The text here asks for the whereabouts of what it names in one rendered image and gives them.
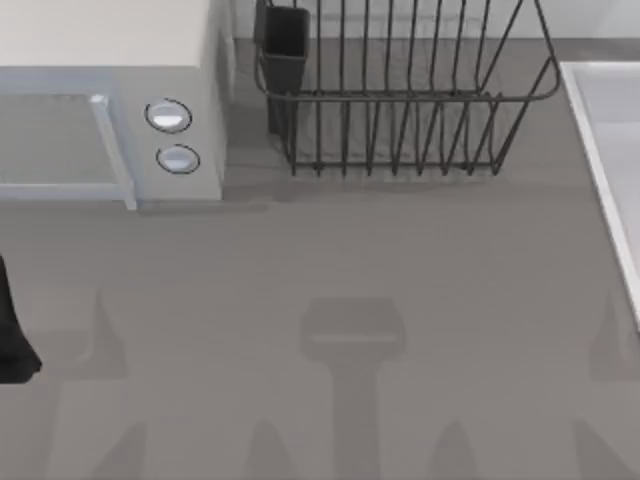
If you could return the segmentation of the small round microwave knob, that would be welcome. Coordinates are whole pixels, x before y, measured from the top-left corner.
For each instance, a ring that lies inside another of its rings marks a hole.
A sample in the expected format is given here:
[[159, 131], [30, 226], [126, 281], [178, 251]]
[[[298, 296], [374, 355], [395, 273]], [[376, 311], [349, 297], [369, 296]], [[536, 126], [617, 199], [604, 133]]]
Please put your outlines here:
[[199, 154], [183, 144], [174, 144], [164, 149], [158, 149], [155, 160], [164, 171], [172, 175], [190, 175], [201, 164]]

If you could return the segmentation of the large round microwave knob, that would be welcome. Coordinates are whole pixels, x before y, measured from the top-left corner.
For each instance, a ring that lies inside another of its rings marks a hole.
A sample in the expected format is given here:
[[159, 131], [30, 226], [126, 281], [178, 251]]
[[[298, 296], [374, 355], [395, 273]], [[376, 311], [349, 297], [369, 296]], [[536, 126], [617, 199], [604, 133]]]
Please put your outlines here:
[[153, 129], [165, 134], [184, 132], [193, 122], [191, 110], [170, 98], [148, 103], [144, 108], [144, 118]]

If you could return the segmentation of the black cutlery holder cup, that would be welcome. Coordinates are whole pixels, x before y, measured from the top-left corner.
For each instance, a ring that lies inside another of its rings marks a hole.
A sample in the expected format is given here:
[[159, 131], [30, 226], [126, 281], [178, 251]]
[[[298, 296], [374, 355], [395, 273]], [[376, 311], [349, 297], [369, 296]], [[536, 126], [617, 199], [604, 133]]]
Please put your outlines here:
[[271, 0], [256, 0], [254, 43], [266, 82], [268, 131], [284, 133], [286, 112], [280, 96], [297, 96], [302, 89], [309, 50], [310, 12], [297, 6], [277, 6]]

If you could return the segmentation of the pale microwave oven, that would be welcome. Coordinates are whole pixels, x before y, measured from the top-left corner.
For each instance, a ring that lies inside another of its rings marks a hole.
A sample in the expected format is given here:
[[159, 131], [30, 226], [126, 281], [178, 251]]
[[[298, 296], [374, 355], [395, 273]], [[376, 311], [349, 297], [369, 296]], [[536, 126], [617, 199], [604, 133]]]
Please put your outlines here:
[[[222, 198], [234, 75], [230, 0], [0, 0], [0, 94], [108, 96], [138, 207]], [[147, 123], [164, 98], [191, 110], [186, 131]], [[174, 144], [199, 154], [194, 173], [156, 163]]]

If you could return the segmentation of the microwave oven glass door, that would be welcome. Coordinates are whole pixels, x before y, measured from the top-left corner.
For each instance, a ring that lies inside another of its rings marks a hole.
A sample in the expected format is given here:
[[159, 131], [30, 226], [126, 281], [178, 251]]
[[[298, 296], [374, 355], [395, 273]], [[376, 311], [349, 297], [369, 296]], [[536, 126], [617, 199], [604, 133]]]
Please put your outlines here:
[[121, 201], [133, 175], [103, 94], [0, 94], [0, 202]]

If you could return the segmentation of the white sink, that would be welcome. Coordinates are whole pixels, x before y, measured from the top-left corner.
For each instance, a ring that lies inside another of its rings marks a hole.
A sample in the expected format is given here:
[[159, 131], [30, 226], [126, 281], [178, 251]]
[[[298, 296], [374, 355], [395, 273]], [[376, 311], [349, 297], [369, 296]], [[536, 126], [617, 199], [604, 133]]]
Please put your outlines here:
[[560, 69], [640, 331], [640, 61]]

